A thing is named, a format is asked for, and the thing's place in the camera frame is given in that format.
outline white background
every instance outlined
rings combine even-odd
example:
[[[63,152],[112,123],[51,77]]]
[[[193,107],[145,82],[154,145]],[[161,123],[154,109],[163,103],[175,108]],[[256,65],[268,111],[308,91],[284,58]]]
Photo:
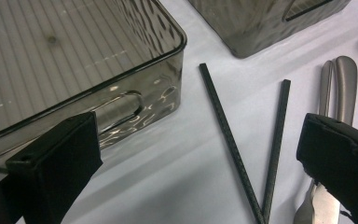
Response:
[[[358,64],[358,0],[338,14],[247,59],[234,58],[186,0],[161,0],[188,38],[182,104],[168,117],[102,152],[63,223],[255,223],[207,96],[207,63],[231,130],[263,201],[281,82],[289,105],[270,217],[292,223],[310,184],[296,160],[303,119],[318,110],[320,70],[340,55]],[[358,92],[353,126],[358,129]],[[340,223],[350,223],[345,217]]]

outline clip jaw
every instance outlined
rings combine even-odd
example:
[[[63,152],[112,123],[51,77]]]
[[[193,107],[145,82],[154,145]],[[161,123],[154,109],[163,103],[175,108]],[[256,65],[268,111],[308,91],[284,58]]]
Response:
[[[308,114],[296,157],[358,223],[358,130],[325,116]]]
[[[66,119],[7,160],[1,203],[11,222],[61,223],[102,165],[95,121],[91,112]]]

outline carbon fiber rod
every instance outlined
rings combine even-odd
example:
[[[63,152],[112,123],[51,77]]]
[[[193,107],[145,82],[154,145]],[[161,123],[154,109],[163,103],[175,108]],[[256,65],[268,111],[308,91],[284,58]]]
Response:
[[[245,166],[242,162],[241,154],[238,151],[237,145],[235,144],[234,136],[232,135],[232,132],[229,128],[225,112],[223,111],[223,107],[220,104],[219,97],[217,96],[217,92],[214,88],[211,75],[209,74],[206,63],[200,64],[200,72],[205,82],[206,89],[208,90],[209,97],[212,101],[214,112],[216,113],[217,119],[219,121],[220,129],[225,136],[228,149],[231,153],[231,157],[234,160],[234,164],[240,176],[242,186],[245,190],[249,204],[251,205],[255,220],[257,221],[257,224],[265,224],[263,214],[261,212],[260,206],[258,205],[257,198],[255,197],[255,192],[252,188],[251,181],[249,179],[248,174],[246,173]]]
[[[274,195],[275,180],[277,177],[279,156],[281,153],[281,143],[283,136],[284,119],[286,117],[287,102],[289,100],[290,80],[282,82],[281,94],[278,104],[278,114],[275,121],[275,131],[272,140],[271,155],[267,174],[266,189],[264,191],[263,216],[266,224],[269,223],[269,215]]]

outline thin black stick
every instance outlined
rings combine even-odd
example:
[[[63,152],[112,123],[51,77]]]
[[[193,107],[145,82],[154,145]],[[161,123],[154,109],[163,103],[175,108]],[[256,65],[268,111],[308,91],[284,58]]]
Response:
[[[251,181],[246,173],[245,166],[243,165],[241,154],[238,151],[237,145],[235,144],[234,136],[229,128],[225,112],[220,104],[219,97],[217,96],[216,89],[214,88],[211,75],[209,74],[208,68],[205,63],[200,64],[200,71],[205,82],[205,86],[208,90],[209,97],[211,98],[214,111],[220,124],[228,149],[231,153],[231,157],[234,160],[235,167],[237,168],[238,174],[240,175],[241,183],[245,189],[246,196],[248,197],[249,204],[251,205],[252,212],[258,224],[264,224],[263,214],[261,213],[260,206],[258,205],[255,192],[253,191]]]
[[[278,105],[278,114],[275,121],[275,131],[272,141],[271,155],[267,175],[266,189],[264,191],[263,216],[266,224],[269,223],[269,215],[274,195],[275,179],[277,177],[279,155],[283,136],[284,119],[286,117],[287,101],[289,99],[290,80],[284,80],[281,87],[281,94]]]

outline rectangular glass tray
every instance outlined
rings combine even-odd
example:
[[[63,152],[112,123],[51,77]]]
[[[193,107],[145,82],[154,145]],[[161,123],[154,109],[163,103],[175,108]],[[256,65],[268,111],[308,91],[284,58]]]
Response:
[[[159,1],[0,0],[0,171],[73,115],[104,148],[173,112],[185,45]]]
[[[188,0],[238,58],[342,10],[351,0]]]

